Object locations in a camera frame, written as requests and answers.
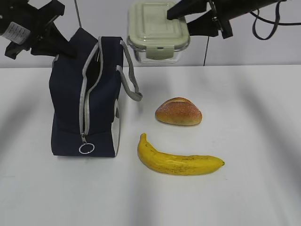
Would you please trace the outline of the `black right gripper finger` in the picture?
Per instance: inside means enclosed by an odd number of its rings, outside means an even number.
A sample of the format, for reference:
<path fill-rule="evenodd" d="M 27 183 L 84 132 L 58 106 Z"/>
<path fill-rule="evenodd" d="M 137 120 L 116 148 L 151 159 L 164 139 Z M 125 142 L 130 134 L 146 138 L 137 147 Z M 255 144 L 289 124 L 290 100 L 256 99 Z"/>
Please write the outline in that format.
<path fill-rule="evenodd" d="M 187 27 L 190 36 L 216 37 L 219 35 L 219 31 L 224 39 L 233 36 L 230 21 L 220 17 L 213 9 L 187 23 Z"/>
<path fill-rule="evenodd" d="M 181 0 L 167 11 L 167 19 L 173 20 L 180 17 L 206 12 L 207 0 Z"/>

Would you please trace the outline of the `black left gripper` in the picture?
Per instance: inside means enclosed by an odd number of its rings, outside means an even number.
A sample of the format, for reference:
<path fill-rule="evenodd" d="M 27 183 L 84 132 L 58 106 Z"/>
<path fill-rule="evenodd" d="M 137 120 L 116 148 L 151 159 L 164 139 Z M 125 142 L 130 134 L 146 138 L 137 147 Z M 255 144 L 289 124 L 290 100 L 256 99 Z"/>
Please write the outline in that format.
<path fill-rule="evenodd" d="M 10 41 L 5 56 L 16 59 L 25 50 L 34 56 L 55 57 L 63 54 L 75 58 L 76 49 L 54 24 L 59 16 L 64 15 L 64 11 L 65 5 L 58 0 L 51 0 L 40 7 L 31 5 L 28 0 L 2 0 L 0 36 Z M 43 29 L 37 35 L 38 27 Z"/>

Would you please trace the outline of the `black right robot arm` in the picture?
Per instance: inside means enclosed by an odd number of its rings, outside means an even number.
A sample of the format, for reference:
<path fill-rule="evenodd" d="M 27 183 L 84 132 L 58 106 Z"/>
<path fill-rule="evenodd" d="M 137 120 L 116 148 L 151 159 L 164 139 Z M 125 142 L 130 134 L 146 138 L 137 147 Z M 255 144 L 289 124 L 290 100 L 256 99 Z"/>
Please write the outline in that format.
<path fill-rule="evenodd" d="M 256 23 L 253 23 L 252 27 L 256 38 L 268 40 L 279 26 L 280 2 L 279 0 L 182 0 L 167 11 L 167 19 L 179 19 L 186 15 L 204 12 L 199 18 L 187 23 L 189 35 L 216 37 L 221 32 L 222 37 L 226 39 L 233 36 L 231 19 L 276 3 L 275 22 L 270 35 L 262 38 L 256 32 Z"/>

